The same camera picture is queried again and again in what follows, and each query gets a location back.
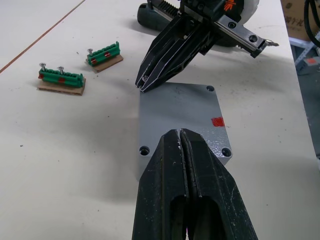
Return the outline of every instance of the cardboard box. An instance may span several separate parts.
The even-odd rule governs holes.
[[[304,0],[281,0],[284,20],[286,24],[286,29],[288,31],[289,37],[301,39],[304,41],[310,41],[306,29],[305,29],[305,21],[304,21]],[[318,3],[317,5],[318,15],[320,16],[320,8]],[[314,35],[317,34],[319,28],[316,25],[314,17],[312,15],[311,8],[309,7],[309,22],[310,28]]]

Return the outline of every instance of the cable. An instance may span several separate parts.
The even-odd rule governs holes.
[[[310,28],[310,22],[309,22],[309,5],[311,7],[312,10],[312,15],[314,18],[314,21],[316,23],[316,25],[320,28],[320,20],[318,17],[318,12],[317,12],[317,7],[316,7],[316,3],[315,0],[305,0],[304,2],[304,27],[305,27],[305,31],[306,34],[308,35],[308,37],[310,38],[310,40],[318,47],[320,48],[320,41],[318,41],[311,28]]]

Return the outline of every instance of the orange line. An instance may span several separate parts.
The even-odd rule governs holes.
[[[57,26],[59,23],[61,23],[62,20],[64,20],[66,17],[68,17],[74,10],[76,10],[84,1],[82,0],[77,6],[75,6],[70,12],[68,12],[63,18],[61,18],[59,21],[57,21],[52,27],[50,27],[44,34],[42,34],[40,37],[38,37],[37,40],[35,40],[33,43],[31,43],[25,50],[20,52],[14,59],[12,59],[7,65],[5,65],[1,70],[0,74],[6,70],[11,64],[13,64],[18,58],[20,58],[26,51],[28,51],[30,48],[32,48],[33,45],[35,45],[40,39],[42,39],[47,33],[49,33],[55,26]]]

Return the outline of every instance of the green terminal block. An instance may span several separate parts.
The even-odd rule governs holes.
[[[91,66],[102,64],[120,54],[118,41],[110,46],[107,46],[95,52],[92,52],[92,49],[89,50],[88,51],[90,53],[87,55],[87,60],[88,64]]]
[[[53,84],[60,84],[73,88],[82,88],[84,86],[84,76],[81,74],[75,74],[70,72],[64,72],[63,67],[58,67],[60,71],[46,69],[43,66],[44,63],[40,63],[41,70],[39,71],[39,79],[44,82]]]

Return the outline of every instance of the cardboard piece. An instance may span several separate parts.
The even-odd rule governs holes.
[[[124,58],[119,54],[113,58],[111,58],[109,61],[103,62],[99,65],[93,66],[93,69],[97,72],[100,73],[101,71],[108,69],[112,67],[113,65],[120,63]]]
[[[83,87],[80,87],[80,88],[64,86],[64,85],[40,80],[38,84],[38,90],[82,96],[85,90],[85,86],[86,86],[85,78],[83,78]]]
[[[304,0],[281,0],[282,10],[284,14],[284,20],[286,24],[286,29],[288,31],[289,37],[310,41],[306,29],[305,29],[305,21],[304,21]],[[314,20],[312,15],[311,8],[309,7],[309,22],[310,28],[314,35],[317,34],[319,28]]]

